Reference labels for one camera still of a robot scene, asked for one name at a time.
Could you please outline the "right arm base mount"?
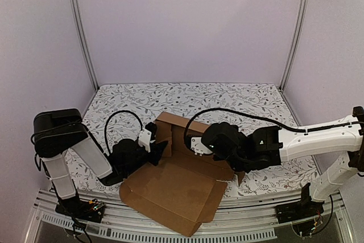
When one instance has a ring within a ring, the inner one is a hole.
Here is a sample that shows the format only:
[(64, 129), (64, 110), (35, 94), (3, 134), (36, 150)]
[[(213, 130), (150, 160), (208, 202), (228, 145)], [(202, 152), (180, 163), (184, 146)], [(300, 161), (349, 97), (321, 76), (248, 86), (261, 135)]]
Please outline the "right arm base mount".
[(279, 224), (313, 217), (324, 212), (324, 202), (315, 202), (312, 200), (309, 190), (310, 186), (311, 184), (307, 183), (301, 189), (299, 201), (281, 204), (275, 207), (275, 214)]

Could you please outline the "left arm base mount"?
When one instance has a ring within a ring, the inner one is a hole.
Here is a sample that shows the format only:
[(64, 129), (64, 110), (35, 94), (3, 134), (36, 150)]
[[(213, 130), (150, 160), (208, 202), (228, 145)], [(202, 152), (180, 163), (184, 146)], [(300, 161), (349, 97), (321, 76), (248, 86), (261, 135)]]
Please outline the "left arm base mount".
[(69, 199), (58, 197), (55, 212), (61, 215), (73, 217), (80, 220), (101, 223), (104, 216), (105, 203), (97, 199), (83, 201), (79, 195)]

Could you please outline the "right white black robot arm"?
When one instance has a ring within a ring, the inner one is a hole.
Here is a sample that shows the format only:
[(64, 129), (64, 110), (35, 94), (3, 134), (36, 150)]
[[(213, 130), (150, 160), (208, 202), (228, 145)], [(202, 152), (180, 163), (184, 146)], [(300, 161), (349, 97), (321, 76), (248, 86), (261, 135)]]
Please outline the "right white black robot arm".
[(339, 152), (338, 159), (308, 187), (308, 196), (298, 201), (294, 213), (306, 218), (348, 179), (363, 171), (363, 114), (311, 126), (289, 127), (267, 119), (271, 126), (244, 135), (235, 125), (214, 123), (202, 134), (201, 143), (219, 160), (237, 172), (262, 170), (309, 155)]

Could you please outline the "brown cardboard box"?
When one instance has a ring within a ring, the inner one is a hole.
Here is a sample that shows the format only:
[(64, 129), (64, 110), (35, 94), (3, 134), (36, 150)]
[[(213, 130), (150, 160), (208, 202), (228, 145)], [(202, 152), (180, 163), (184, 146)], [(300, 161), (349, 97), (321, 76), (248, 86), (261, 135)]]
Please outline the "brown cardboard box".
[(156, 140), (168, 141), (162, 159), (157, 166), (148, 163), (131, 174), (119, 196), (144, 216), (190, 237), (201, 224), (213, 221), (228, 183), (239, 186), (245, 173), (189, 151), (183, 141), (187, 118), (162, 112), (155, 123)]

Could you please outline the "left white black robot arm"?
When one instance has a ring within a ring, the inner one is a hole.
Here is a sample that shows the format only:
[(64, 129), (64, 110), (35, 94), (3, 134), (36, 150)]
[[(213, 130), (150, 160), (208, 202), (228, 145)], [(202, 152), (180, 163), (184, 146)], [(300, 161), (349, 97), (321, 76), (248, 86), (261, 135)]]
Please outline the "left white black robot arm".
[(107, 144), (104, 150), (74, 108), (39, 113), (33, 128), (35, 154), (63, 201), (63, 208), (73, 217), (81, 216), (85, 208), (76, 198), (76, 186), (65, 158), (67, 152), (74, 152), (102, 185), (110, 187), (122, 183), (147, 163), (157, 166), (168, 146), (168, 141), (157, 140), (158, 127), (150, 122), (141, 125), (136, 139), (124, 138), (114, 146)]

